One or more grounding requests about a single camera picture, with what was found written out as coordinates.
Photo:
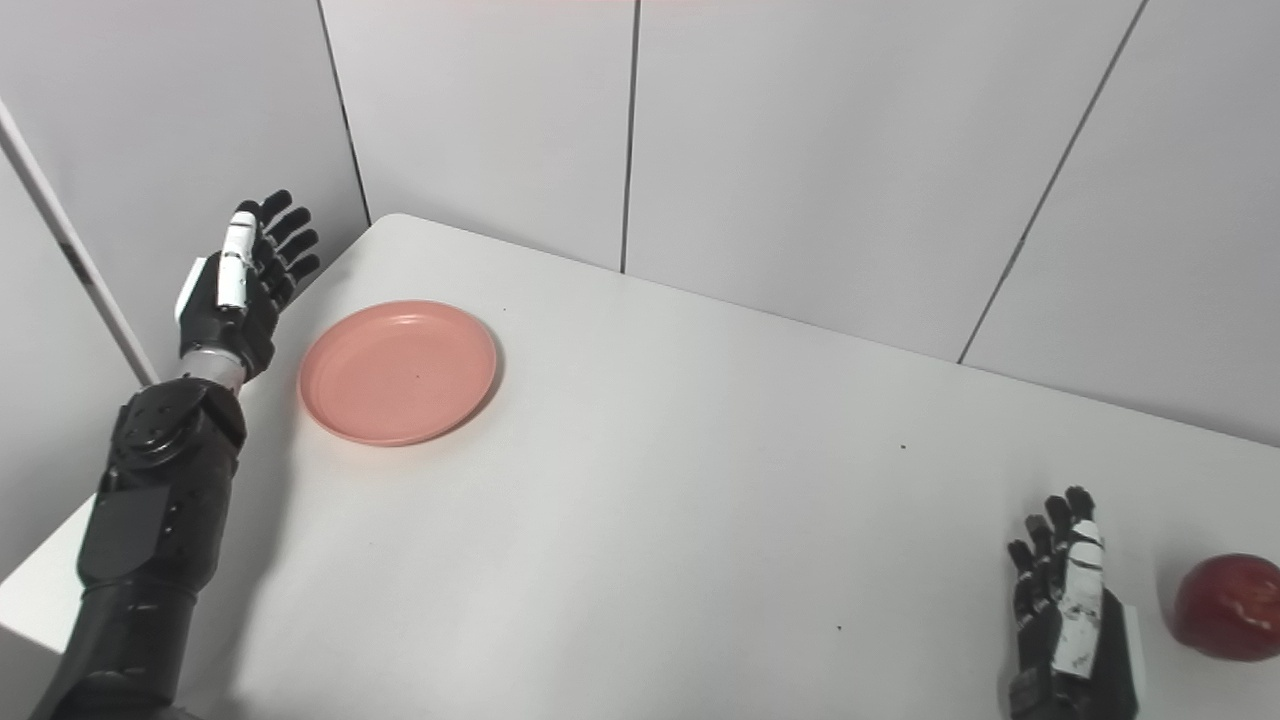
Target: table surface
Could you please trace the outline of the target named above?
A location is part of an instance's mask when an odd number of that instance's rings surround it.
[[[329,436],[302,352],[413,297],[493,331],[492,400],[419,446]],[[1199,559],[1280,556],[1280,450],[404,215],[278,346],[184,669],[211,720],[1001,717],[1004,546],[1070,484],[1140,619],[1144,716],[1280,705],[1280,666],[1162,621]],[[0,621],[65,642],[83,518],[0,587]]]

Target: white wall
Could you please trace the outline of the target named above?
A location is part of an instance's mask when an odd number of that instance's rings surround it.
[[[0,154],[0,578],[97,489],[124,356]]]
[[[957,359],[1137,6],[645,3],[627,272]]]
[[[634,9],[324,0],[370,214],[617,269]]]
[[[969,364],[1280,445],[1277,29],[1149,4]]]
[[[0,95],[161,374],[241,200],[292,190],[325,259],[366,227],[315,0],[0,0]]]

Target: apple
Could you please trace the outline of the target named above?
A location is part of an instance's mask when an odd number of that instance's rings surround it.
[[[1219,555],[1183,578],[1174,637],[1211,657],[1256,662],[1280,655],[1280,568],[1254,555]]]

